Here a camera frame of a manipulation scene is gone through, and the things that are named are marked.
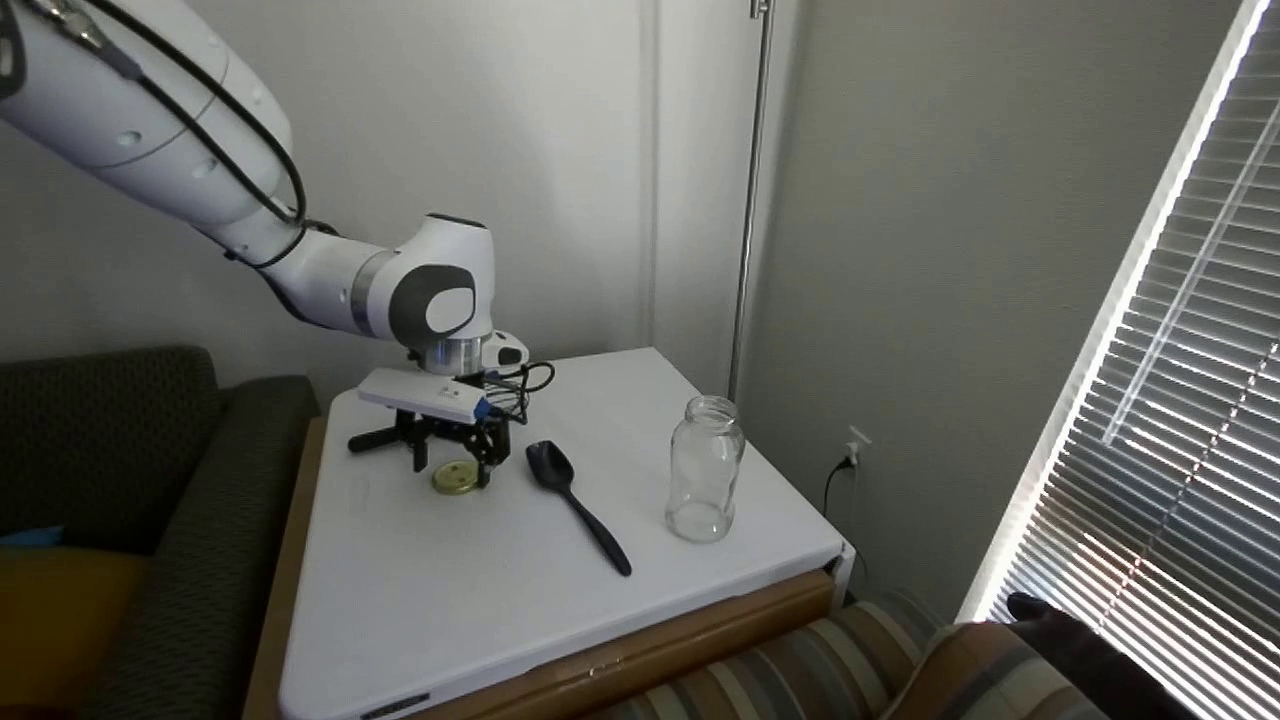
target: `electrical outlet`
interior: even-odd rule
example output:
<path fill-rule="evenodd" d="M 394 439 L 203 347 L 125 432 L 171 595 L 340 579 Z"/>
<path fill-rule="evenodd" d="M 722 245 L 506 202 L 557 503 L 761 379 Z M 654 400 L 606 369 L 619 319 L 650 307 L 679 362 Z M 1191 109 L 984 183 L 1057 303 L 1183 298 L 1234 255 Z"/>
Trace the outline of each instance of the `electrical outlet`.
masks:
<path fill-rule="evenodd" d="M 864 446 L 872 446 L 872 436 L 849 425 L 849 465 L 856 465 Z"/>

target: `yellow pillow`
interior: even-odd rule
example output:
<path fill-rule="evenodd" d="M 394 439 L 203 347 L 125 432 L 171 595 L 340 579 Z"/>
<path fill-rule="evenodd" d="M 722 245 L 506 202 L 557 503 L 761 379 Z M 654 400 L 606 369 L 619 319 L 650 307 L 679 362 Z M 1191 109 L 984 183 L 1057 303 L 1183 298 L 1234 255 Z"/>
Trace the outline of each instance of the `yellow pillow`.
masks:
<path fill-rule="evenodd" d="M 0 547 L 0 714 L 85 702 L 146 559 L 92 547 Z"/>

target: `white table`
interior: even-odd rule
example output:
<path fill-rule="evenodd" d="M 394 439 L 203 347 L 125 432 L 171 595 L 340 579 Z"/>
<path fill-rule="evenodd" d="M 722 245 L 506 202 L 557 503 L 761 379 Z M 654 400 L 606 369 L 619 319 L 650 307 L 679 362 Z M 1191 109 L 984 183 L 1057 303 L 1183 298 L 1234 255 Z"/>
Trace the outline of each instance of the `white table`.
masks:
<path fill-rule="evenodd" d="M 470 496 L 438 496 L 408 446 L 346 452 L 392 425 L 342 391 L 328 406 L 311 533 L 281 681 L 282 714 L 408 710 L 500 683 L 557 655 L 834 563 L 849 539 L 747 446 L 721 542 L 665 529 L 669 432 L 697 386 L 650 347 L 559 360 L 510 460 Z M 531 485 L 523 443 L 557 439 L 575 496 L 613 529 L 613 571 L 566 503 Z"/>

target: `black spoon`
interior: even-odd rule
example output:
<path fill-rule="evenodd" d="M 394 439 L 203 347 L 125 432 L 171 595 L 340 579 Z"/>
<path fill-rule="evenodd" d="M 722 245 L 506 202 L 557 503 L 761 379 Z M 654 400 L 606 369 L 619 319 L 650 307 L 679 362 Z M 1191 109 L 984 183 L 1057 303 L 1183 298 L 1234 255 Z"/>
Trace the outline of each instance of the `black spoon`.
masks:
<path fill-rule="evenodd" d="M 523 446 L 531 480 L 557 496 L 566 500 L 566 507 L 584 518 L 584 529 L 595 534 L 599 553 L 606 557 L 606 563 L 622 576 L 631 576 L 631 559 L 628 553 L 615 542 L 615 534 L 572 496 L 572 465 L 566 455 L 550 443 L 529 443 Z"/>

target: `gray couch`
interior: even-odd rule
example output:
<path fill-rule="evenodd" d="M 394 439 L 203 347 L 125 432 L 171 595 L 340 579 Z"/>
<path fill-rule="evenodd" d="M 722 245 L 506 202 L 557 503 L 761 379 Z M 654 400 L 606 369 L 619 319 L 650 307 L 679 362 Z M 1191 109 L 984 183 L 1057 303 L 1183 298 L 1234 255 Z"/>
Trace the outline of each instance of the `gray couch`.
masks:
<path fill-rule="evenodd" d="M 303 429 L 301 374 L 201 347 L 0 362 L 0 533 L 146 557 L 88 714 L 241 714 Z"/>

